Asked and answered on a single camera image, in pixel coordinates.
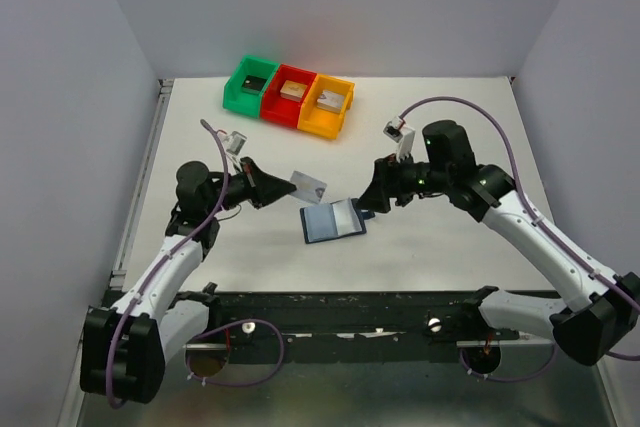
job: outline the yellow bin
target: yellow bin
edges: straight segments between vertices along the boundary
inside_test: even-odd
[[[298,129],[327,139],[333,140],[338,137],[340,130],[342,130],[342,124],[344,124],[344,116],[353,102],[353,88],[352,82],[318,74],[302,103]],[[318,97],[323,90],[330,90],[344,96],[340,113],[329,112],[318,107]]]

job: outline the gray wall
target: gray wall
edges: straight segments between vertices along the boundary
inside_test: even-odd
[[[55,425],[157,82],[116,0],[0,0],[0,425]]]
[[[560,0],[514,84],[557,223],[638,274],[639,33],[640,0]],[[640,331],[616,350],[640,354]],[[637,406],[640,365],[616,367]]]
[[[351,75],[515,74],[558,0],[118,0],[162,76],[247,53]]]

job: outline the white table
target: white table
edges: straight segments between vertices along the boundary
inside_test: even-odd
[[[360,195],[371,180],[373,161],[395,151],[382,134],[388,120],[424,97],[453,95],[478,103],[502,124],[515,150],[527,193],[546,215],[549,208],[518,109],[506,78],[353,78],[355,96],[335,141],[289,130],[223,110],[226,78],[175,81],[161,126],[146,195],[131,248],[125,253],[125,288],[132,286],[157,254],[174,206],[176,170],[202,160],[221,170],[213,139],[200,126],[237,130],[248,137],[243,155],[265,172],[289,179],[299,170],[328,184],[327,202]],[[422,107],[408,117],[418,134],[429,122],[453,119],[463,125],[479,163],[508,170],[505,148],[480,114],[453,103]],[[424,160],[420,136],[414,158]],[[299,209],[287,197],[256,211],[248,204],[221,224],[215,247],[183,288],[215,282],[222,291],[402,291],[548,289],[547,281],[506,241],[444,197],[414,200],[367,222],[367,235],[315,245],[304,243]]]

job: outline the gray floor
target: gray floor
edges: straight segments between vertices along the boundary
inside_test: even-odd
[[[549,348],[503,350],[502,375],[531,372]],[[234,380],[266,366],[230,366]],[[163,386],[146,406],[111,411],[88,395],[80,425],[102,427],[230,425],[325,426],[614,426],[598,371],[564,357],[543,377],[524,384],[480,382],[459,365],[285,365],[269,383],[249,389],[203,388],[186,381],[182,360],[168,366]]]

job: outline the plastic bin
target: plastic bin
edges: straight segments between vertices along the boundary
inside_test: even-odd
[[[344,103],[340,113],[329,112],[318,107],[318,97],[325,89],[344,95]],[[354,84],[352,82],[318,74],[316,81],[302,103],[298,129],[326,137],[327,139],[338,137],[344,124],[344,116],[347,110],[351,108],[353,89]]]
[[[250,117],[260,116],[260,106],[264,92],[271,83],[273,76],[280,64],[270,60],[261,59],[252,55],[242,58],[238,68],[224,86],[224,98],[222,106],[233,112],[248,115]],[[247,75],[255,75],[266,79],[264,88],[258,94],[243,92],[242,84]]]
[[[316,76],[315,72],[281,64],[262,97],[260,117],[293,129],[297,128],[300,109],[316,80]],[[307,86],[304,95],[299,101],[285,99],[280,96],[280,89],[287,80]]]

